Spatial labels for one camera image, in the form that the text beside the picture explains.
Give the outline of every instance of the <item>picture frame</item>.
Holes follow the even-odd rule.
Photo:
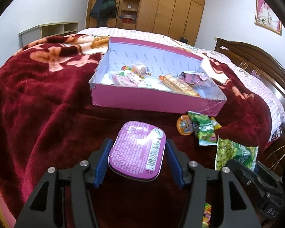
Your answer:
[[[264,0],[256,0],[254,24],[282,35],[282,22]]]

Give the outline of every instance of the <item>green pea snack bag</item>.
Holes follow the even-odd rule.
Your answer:
[[[218,138],[215,169],[220,170],[228,160],[235,159],[250,170],[254,170],[258,147],[245,147],[230,140]]]
[[[197,134],[198,144],[201,146],[216,145],[216,135],[210,118],[207,115],[191,111],[188,112],[188,116],[193,123],[197,123],[199,126]]]

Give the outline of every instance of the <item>pink cardboard box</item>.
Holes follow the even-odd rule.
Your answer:
[[[194,111],[216,116],[227,100],[214,82],[203,89],[204,97],[102,84],[109,72],[119,71],[124,65],[132,66],[135,61],[143,62],[156,78],[165,74],[179,75],[182,71],[204,72],[207,76],[200,67],[202,58],[183,49],[136,39],[110,38],[108,51],[89,81],[93,105],[179,114]]]

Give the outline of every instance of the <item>white wall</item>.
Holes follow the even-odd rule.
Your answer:
[[[214,37],[245,42],[271,54],[285,68],[282,36],[254,24],[256,0],[206,0],[195,47],[214,49]]]
[[[40,24],[79,21],[85,28],[88,0],[14,0],[0,16],[0,67],[19,50],[18,34]]]

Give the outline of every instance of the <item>floral pattern blanket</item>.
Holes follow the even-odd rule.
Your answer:
[[[41,39],[0,68],[0,191],[15,218],[48,167],[64,169],[87,159],[105,138],[115,140],[127,121],[162,128],[191,160],[214,168],[216,147],[199,146],[193,135],[180,135],[176,121],[181,114],[92,105],[88,81],[108,42],[106,36],[80,34]],[[213,74],[223,74],[216,83],[228,99],[216,118],[222,125],[216,134],[264,148],[271,132],[265,101],[226,64],[203,56]],[[101,228],[175,228],[186,196],[174,184],[166,159],[160,176],[151,183],[131,181],[108,170],[104,183],[91,192]],[[67,221],[72,227],[69,204]]]

